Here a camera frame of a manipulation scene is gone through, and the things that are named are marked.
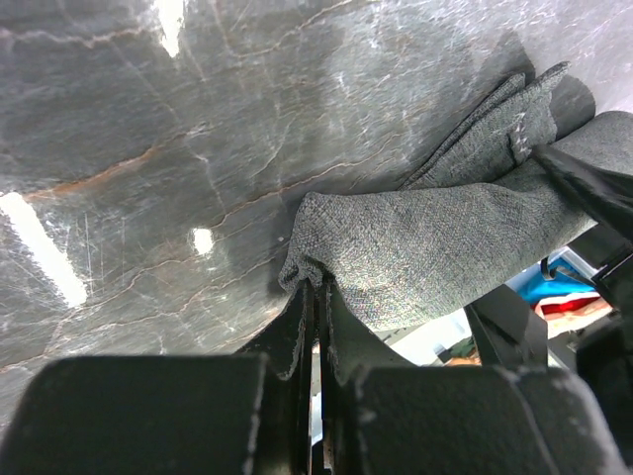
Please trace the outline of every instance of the blue object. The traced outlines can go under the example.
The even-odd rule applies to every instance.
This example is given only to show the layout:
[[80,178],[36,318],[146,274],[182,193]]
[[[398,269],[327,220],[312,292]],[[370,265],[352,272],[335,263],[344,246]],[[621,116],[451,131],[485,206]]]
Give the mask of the blue object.
[[[576,271],[576,269],[568,262],[560,258],[550,263],[549,268],[551,269],[554,267],[565,267]],[[545,280],[539,272],[516,292],[523,298],[523,300],[528,302],[530,305],[534,305],[546,297],[558,297],[561,295],[594,291],[595,289],[593,289],[593,287],[577,282],[560,272],[556,274],[556,278],[554,280]]]

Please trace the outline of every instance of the red fabric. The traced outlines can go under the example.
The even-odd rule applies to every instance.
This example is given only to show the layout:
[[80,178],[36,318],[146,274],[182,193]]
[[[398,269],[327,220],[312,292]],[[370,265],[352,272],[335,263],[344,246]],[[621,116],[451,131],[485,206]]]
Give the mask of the red fabric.
[[578,299],[578,300],[573,300],[571,302],[565,302],[564,304],[548,304],[548,305],[543,305],[541,309],[543,310],[544,315],[573,312],[575,310],[581,309],[585,305],[589,305],[591,302],[595,302],[597,299],[599,299],[599,297],[588,297],[585,299]]

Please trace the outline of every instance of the black plastic part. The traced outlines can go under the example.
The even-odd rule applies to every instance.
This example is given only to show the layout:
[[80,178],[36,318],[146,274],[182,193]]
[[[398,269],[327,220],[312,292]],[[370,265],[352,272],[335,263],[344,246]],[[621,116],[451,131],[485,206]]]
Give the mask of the black plastic part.
[[257,459],[255,473],[309,473],[311,450],[312,343],[315,293],[302,282],[284,312],[237,353],[266,354],[275,372],[274,391],[264,395],[260,437],[283,440]]
[[627,473],[587,386],[562,370],[374,368],[354,383],[353,473]]
[[318,318],[321,371],[321,418],[323,423],[323,459],[334,473],[357,473],[349,465],[349,406],[353,375],[362,374],[370,366],[403,366],[413,364],[386,346],[375,334],[354,317],[343,301],[333,280],[327,279],[318,294]]
[[547,366],[547,323],[506,285],[466,306],[482,364]]
[[556,269],[550,269],[550,263],[547,257],[541,260],[540,268],[543,280],[550,281],[556,278]]
[[570,344],[570,339],[572,339],[574,335],[576,334],[569,332],[561,333],[550,338],[547,342],[547,346],[554,359],[570,371],[576,371],[576,350],[571,347]]
[[633,253],[602,269],[593,280],[596,282],[600,295],[611,306],[620,310],[627,318],[627,323],[630,316],[631,325],[633,325]]
[[579,375],[597,398],[624,461],[633,465],[633,355],[621,321],[612,320],[583,339],[576,352]]
[[[50,364],[29,386],[6,434],[0,473],[240,473],[258,448],[275,443],[248,448],[265,368],[265,357],[255,355],[93,356]],[[210,443],[220,439],[241,450]]]
[[633,176],[596,168],[549,145],[534,147],[532,156],[572,202],[633,241]]
[[313,445],[313,473],[312,475],[331,475],[331,470],[325,468],[323,460],[323,441],[320,440]]
[[633,253],[631,242],[600,224],[574,239],[569,247],[594,269],[600,269],[613,261],[619,262],[623,255]]

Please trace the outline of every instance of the gray marble surface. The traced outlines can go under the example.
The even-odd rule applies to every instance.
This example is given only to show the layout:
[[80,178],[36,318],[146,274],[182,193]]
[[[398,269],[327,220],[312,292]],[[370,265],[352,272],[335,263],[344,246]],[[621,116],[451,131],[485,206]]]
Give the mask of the gray marble surface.
[[504,78],[633,111],[629,0],[0,1],[0,427],[47,362],[231,351],[308,191],[392,190]]

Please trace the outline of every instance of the gray fabric towel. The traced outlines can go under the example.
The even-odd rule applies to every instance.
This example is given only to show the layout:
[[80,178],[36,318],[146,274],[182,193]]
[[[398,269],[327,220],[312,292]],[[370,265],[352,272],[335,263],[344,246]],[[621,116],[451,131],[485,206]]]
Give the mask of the gray fabric towel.
[[[374,331],[427,322],[490,292],[592,225],[527,159],[551,143],[551,90],[560,64],[527,87],[514,76],[490,96],[401,191],[309,193],[295,220],[280,283],[325,270]],[[633,172],[633,115],[602,114],[554,147]]]

